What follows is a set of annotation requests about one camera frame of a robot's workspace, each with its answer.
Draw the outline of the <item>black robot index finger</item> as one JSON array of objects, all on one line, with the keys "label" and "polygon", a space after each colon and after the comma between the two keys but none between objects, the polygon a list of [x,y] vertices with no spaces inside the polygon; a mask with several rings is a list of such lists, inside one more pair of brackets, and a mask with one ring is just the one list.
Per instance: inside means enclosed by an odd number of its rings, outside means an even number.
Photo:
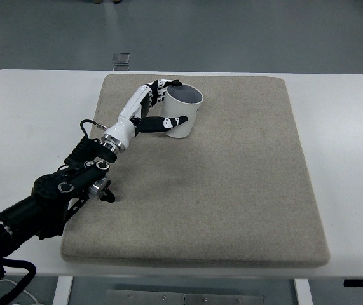
[{"label": "black robot index finger", "polygon": [[160,86],[160,87],[168,87],[168,86],[175,86],[175,87],[180,87],[182,85],[182,83],[176,79],[176,80],[171,80],[171,79],[157,79],[156,81],[151,82],[151,87],[152,86]]}]

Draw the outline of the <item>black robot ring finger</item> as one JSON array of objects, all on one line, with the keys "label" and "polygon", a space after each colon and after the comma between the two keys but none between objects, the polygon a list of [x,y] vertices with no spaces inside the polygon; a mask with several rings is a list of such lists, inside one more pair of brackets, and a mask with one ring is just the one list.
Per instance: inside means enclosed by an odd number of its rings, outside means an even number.
[{"label": "black robot ring finger", "polygon": [[153,91],[149,94],[151,102],[163,102],[165,99],[166,91]]}]

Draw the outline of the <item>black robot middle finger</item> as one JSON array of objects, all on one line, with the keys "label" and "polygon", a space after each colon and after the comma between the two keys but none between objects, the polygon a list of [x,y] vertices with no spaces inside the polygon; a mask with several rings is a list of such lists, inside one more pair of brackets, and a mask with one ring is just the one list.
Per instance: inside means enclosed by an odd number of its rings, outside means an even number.
[{"label": "black robot middle finger", "polygon": [[165,87],[160,87],[160,86],[152,86],[151,87],[152,97],[164,97],[165,93],[166,93],[166,88]]}]

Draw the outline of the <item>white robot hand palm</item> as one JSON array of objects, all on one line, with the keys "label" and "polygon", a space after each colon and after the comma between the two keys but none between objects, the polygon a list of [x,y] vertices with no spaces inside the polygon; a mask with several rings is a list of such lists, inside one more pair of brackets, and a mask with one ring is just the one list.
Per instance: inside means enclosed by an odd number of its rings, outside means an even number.
[{"label": "white robot hand palm", "polygon": [[135,137],[135,125],[132,118],[141,119],[142,102],[150,101],[151,89],[147,85],[139,87],[120,112],[117,122],[104,131],[101,144],[112,152],[123,152]]}]

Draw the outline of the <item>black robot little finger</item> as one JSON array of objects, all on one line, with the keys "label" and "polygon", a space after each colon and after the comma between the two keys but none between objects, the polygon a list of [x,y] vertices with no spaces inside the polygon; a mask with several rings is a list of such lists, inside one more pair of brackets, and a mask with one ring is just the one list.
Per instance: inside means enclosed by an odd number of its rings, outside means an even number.
[{"label": "black robot little finger", "polygon": [[149,99],[149,107],[154,107],[158,102],[163,102],[164,97],[151,97]]}]

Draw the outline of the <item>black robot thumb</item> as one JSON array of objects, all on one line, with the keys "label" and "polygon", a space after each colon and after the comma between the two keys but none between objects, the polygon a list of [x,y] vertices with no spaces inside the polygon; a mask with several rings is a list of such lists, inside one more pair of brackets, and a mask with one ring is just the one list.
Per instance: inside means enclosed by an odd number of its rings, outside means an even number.
[{"label": "black robot thumb", "polygon": [[177,126],[184,124],[187,121],[187,116],[147,116],[144,118],[134,117],[134,126],[136,129],[136,133],[161,133],[168,132]]}]

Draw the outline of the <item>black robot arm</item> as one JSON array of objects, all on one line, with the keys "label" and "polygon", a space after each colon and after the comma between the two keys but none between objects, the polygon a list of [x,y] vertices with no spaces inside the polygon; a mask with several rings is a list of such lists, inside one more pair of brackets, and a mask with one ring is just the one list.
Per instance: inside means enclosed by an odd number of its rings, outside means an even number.
[{"label": "black robot arm", "polygon": [[154,105],[162,102],[168,87],[180,87],[179,80],[159,79],[139,87],[126,103],[117,122],[104,130],[101,139],[84,135],[64,164],[54,173],[34,182],[31,195],[0,212],[0,279],[5,267],[36,272],[27,261],[7,257],[21,244],[37,236],[43,240],[60,236],[65,224],[89,199],[115,201],[109,190],[109,167],[139,133],[168,132],[188,121],[187,116],[149,117]]}]

